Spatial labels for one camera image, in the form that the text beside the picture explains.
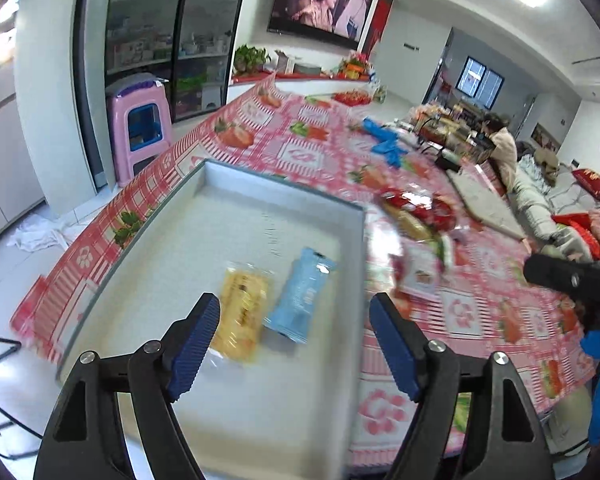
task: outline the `blue gripper pad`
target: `blue gripper pad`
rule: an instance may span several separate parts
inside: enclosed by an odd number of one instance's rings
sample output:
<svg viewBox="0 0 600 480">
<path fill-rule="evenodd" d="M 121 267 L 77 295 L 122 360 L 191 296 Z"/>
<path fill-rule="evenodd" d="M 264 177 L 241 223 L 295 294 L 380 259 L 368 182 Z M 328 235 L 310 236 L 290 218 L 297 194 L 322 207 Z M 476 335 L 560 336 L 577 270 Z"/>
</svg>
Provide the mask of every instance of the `blue gripper pad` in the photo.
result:
<svg viewBox="0 0 600 480">
<path fill-rule="evenodd" d="M 398 389 L 419 402 L 427 386 L 427 339 L 413 321 L 400 316 L 384 293 L 371 299 L 369 319 Z"/>
<path fill-rule="evenodd" d="M 191 389 L 202 359 L 209 348 L 209 343 L 218 328 L 220 302 L 215 296 L 211 294 L 208 296 L 206 305 L 201 306 L 204 308 L 204 312 L 198 318 L 188 339 L 171 364 L 171 381 L 167 386 L 171 402 L 175 402 L 182 394 Z"/>
</svg>

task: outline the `checkered pattern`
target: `checkered pattern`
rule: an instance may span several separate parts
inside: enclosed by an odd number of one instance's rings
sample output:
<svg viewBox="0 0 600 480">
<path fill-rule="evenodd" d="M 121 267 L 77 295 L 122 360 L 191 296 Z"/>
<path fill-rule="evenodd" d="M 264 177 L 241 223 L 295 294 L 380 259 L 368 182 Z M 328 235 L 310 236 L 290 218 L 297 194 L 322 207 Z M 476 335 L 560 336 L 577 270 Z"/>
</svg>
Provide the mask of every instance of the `checkered pattern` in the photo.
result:
<svg viewBox="0 0 600 480">
<path fill-rule="evenodd" d="M 280 100 L 279 108 L 270 104 L 276 99 L 262 99 L 266 93 Z M 253 145 L 245 150 L 225 146 L 216 133 L 221 121 L 253 134 Z M 306 128 L 299 128 L 298 122 Z M 520 371 L 538 412 L 549 410 L 592 377 L 593 363 L 579 347 L 581 329 L 569 333 L 560 329 L 558 306 L 568 300 L 524 281 L 522 263 L 527 254 L 523 245 L 469 218 L 430 156 L 411 153 L 403 169 L 390 168 L 382 156 L 370 152 L 374 142 L 357 125 L 354 112 L 344 105 L 310 104 L 302 96 L 279 91 L 273 76 L 257 83 L 176 142 L 128 184 L 52 272 L 36 281 L 11 319 L 12 328 L 40 355 L 57 362 L 97 287 L 120 256 L 113 240 L 114 230 L 122 226 L 120 213 L 131 210 L 144 217 L 202 160 L 214 158 L 364 205 L 368 293 L 388 292 L 405 317 L 457 353 L 487 357 L 493 351 L 505 351 Z M 326 138 L 315 128 L 326 131 Z M 498 191 L 491 168 L 466 170 Z M 407 184 L 444 194 L 454 206 L 460 225 L 467 227 L 466 243 L 456 246 L 456 267 L 443 275 L 435 301 L 394 294 L 392 257 L 401 253 L 400 240 L 392 222 L 373 200 L 382 186 Z M 349 455 L 355 468 L 390 463 L 414 413 L 413 403 L 397 390 L 368 321 L 365 328 L 360 408 Z M 556 367 L 558 377 L 550 373 Z M 458 449 L 461 443 L 462 434 L 454 431 L 448 450 Z"/>
</svg>

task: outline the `window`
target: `window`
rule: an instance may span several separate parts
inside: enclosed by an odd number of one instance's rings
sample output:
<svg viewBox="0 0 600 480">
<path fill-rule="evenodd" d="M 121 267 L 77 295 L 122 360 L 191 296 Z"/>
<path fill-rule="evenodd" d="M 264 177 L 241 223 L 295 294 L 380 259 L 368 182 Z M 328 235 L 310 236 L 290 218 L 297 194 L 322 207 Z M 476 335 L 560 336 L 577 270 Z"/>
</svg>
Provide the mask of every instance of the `window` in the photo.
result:
<svg viewBox="0 0 600 480">
<path fill-rule="evenodd" d="M 487 110 L 491 110 L 503 83 L 503 78 L 493 70 L 487 70 L 486 75 L 482 78 L 482 84 L 478 88 L 475 100 L 487 108 Z"/>
<path fill-rule="evenodd" d="M 456 89 L 473 98 L 476 104 L 491 110 L 503 84 L 501 76 L 468 57 Z"/>
<path fill-rule="evenodd" d="M 480 86 L 482 76 L 484 76 L 486 70 L 487 68 L 483 64 L 468 57 L 456 88 L 469 97 L 475 97 L 475 93 L 478 91 L 478 86 Z"/>
</svg>

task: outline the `yellow snack package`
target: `yellow snack package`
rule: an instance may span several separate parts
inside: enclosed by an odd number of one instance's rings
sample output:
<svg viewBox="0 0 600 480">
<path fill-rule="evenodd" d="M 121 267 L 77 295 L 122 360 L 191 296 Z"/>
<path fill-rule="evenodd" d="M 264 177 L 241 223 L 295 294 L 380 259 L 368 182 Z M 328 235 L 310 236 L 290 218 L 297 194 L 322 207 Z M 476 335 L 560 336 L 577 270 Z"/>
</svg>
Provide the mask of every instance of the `yellow snack package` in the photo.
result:
<svg viewBox="0 0 600 480">
<path fill-rule="evenodd" d="M 253 360 L 266 313 L 270 273 L 251 266 L 227 269 L 220 293 L 220 323 L 211 348 L 238 362 Z"/>
</svg>

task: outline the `red shelf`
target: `red shelf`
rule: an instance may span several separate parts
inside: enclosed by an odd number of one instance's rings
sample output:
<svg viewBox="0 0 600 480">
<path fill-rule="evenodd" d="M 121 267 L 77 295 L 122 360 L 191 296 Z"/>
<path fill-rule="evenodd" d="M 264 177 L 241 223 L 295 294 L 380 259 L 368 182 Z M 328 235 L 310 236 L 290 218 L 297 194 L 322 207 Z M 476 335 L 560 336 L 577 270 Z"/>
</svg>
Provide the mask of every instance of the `red shelf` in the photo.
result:
<svg viewBox="0 0 600 480">
<path fill-rule="evenodd" d="M 268 76 L 270 76 L 272 74 L 272 72 L 260 72 L 258 74 L 254 74 L 254 75 L 245 75 L 245 76 L 234 76 L 234 78 L 232 79 L 231 85 L 243 85 L 243 84 L 248 84 L 248 83 L 253 83 L 256 81 L 260 81 Z M 276 74 L 276 79 L 279 80 L 291 80 L 291 81 L 330 81 L 330 80 L 336 80 L 336 81 L 351 81 L 352 83 L 355 82 L 367 82 L 369 81 L 369 77 L 368 76 L 360 76 L 360 79 L 348 79 L 346 77 L 342 77 L 342 76 L 329 76 L 329 75 L 304 75 L 304 74 Z"/>
</svg>

